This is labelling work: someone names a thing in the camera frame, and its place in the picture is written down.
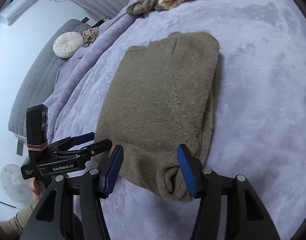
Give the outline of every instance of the plush bedspread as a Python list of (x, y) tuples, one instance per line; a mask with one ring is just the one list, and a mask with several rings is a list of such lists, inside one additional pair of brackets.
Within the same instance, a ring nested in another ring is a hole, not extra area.
[[(206, 165), (223, 176), (244, 174), (281, 238), (290, 239), (306, 217), (306, 20), (292, 0), (197, 0), (139, 18), (124, 8), (63, 66), (45, 102), (49, 140), (95, 131), (125, 51), (175, 31), (209, 32), (221, 47)], [(102, 201), (112, 239), (189, 239), (198, 203), (164, 202), (124, 178)]]

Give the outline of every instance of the sweater sleeve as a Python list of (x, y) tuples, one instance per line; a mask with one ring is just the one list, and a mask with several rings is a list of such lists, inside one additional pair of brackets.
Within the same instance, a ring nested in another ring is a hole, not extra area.
[(18, 239), (20, 237), (36, 205), (36, 200), (32, 199), (27, 206), (25, 206), (16, 214), (15, 217), (11, 218), (8, 221), (0, 222), (0, 226), (4, 230), (5, 234), (8, 236), (8, 238)]

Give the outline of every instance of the black cable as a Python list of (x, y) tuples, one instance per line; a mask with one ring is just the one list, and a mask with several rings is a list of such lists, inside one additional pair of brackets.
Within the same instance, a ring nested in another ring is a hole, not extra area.
[(16, 208), (16, 209), (20, 210), (20, 208), (14, 207), (14, 206), (9, 205), (9, 204), (6, 204), (6, 203), (4, 203), (4, 202), (1, 202), (1, 201), (0, 201), (0, 203), (4, 204), (4, 205), (6, 205), (6, 206), (10, 206), (10, 207), (13, 207), (13, 208)]

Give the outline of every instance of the air conditioner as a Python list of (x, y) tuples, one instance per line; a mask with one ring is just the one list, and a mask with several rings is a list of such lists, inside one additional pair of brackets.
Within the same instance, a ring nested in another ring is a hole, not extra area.
[(0, 13), (0, 21), (11, 25), (36, 0), (14, 0)]

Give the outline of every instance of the gray quilted headboard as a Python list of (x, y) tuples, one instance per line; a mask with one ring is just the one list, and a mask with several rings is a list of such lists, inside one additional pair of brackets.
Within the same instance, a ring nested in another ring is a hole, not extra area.
[(25, 139), (27, 108), (42, 104), (53, 93), (59, 68), (68, 60), (54, 54), (53, 44), (56, 38), (66, 32), (82, 33), (89, 28), (90, 25), (71, 19), (44, 46), (18, 90), (8, 122), (9, 131)]

